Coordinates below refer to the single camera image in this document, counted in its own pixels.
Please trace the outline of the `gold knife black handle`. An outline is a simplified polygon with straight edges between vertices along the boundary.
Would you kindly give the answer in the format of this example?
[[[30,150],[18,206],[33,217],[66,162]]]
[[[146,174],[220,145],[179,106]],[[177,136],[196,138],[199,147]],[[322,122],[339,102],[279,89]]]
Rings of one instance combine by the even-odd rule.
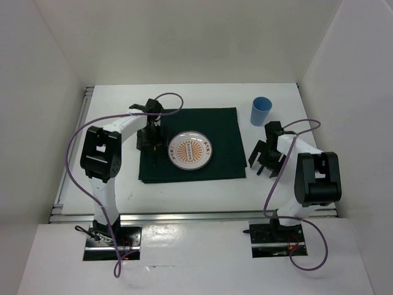
[[[264,169],[265,167],[263,166],[263,165],[261,165],[261,167],[258,169],[258,171],[257,171],[257,175],[259,176],[261,173],[262,173],[262,171],[263,171],[263,169]]]

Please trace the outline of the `gold fork black handle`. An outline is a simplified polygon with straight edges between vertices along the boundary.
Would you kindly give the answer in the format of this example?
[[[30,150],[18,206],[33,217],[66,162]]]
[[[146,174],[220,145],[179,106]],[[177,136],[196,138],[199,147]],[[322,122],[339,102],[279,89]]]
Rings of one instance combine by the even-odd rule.
[[[157,147],[153,147],[152,151],[153,167],[157,167]]]

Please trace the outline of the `round plate orange sunburst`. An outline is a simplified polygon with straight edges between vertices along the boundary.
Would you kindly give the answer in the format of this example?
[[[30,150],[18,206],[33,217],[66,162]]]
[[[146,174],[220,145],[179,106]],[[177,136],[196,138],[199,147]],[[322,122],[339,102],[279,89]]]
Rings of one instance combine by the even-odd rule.
[[[181,132],[169,142],[168,157],[170,162],[181,170],[199,170],[211,160],[212,144],[200,132]]]

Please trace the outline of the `dark green cloth placemat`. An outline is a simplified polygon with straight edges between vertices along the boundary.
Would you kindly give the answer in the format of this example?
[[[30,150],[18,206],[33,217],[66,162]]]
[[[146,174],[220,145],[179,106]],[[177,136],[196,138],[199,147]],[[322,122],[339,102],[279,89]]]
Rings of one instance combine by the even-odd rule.
[[[142,152],[145,184],[245,178],[246,156],[236,108],[193,108],[163,117],[168,146]]]

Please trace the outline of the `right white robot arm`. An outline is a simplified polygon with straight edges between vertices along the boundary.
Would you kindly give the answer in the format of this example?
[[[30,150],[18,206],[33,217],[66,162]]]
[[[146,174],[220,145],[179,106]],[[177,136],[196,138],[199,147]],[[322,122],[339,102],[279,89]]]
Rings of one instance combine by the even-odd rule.
[[[281,176],[290,164],[295,165],[294,195],[271,216],[268,234],[275,241],[281,241],[289,234],[289,228],[299,225],[311,213],[321,207],[338,202],[342,196],[341,176],[338,156],[334,152],[324,152],[312,147],[299,137],[312,129],[302,132],[287,131],[280,121],[271,121],[265,125],[265,141],[258,141],[249,165],[260,164],[257,174],[264,169],[275,178],[271,191],[263,206],[268,203],[278,185]]]

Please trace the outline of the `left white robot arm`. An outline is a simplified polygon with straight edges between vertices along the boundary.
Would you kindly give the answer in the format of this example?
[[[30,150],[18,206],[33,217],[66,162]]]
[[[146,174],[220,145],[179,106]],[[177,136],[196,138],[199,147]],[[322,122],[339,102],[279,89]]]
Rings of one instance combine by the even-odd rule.
[[[160,126],[158,100],[149,99],[143,105],[130,106],[128,115],[103,127],[88,128],[80,166],[89,178],[93,196],[106,210],[95,206],[93,228],[107,245],[117,244],[122,237],[120,215],[115,201],[115,177],[122,164],[122,144],[133,134],[137,136],[137,150],[153,157],[157,165],[158,149],[167,145],[167,137]]]

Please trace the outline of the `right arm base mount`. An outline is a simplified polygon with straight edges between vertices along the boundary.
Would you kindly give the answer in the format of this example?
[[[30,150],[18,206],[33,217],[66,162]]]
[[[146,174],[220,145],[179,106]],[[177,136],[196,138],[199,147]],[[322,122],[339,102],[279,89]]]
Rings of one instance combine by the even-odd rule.
[[[243,233],[250,237],[253,258],[286,257],[292,250],[294,256],[308,255],[300,224],[283,227],[271,219],[269,223],[249,224]]]

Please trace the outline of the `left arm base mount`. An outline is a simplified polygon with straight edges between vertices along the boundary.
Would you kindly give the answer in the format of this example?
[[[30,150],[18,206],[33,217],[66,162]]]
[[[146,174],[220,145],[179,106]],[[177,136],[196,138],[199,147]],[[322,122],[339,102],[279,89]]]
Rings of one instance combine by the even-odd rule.
[[[114,242],[111,237],[95,232],[90,226],[84,229],[75,226],[74,229],[86,235],[83,261],[116,261]],[[140,260],[142,227],[121,227],[117,236],[117,246],[120,257],[124,261]]]

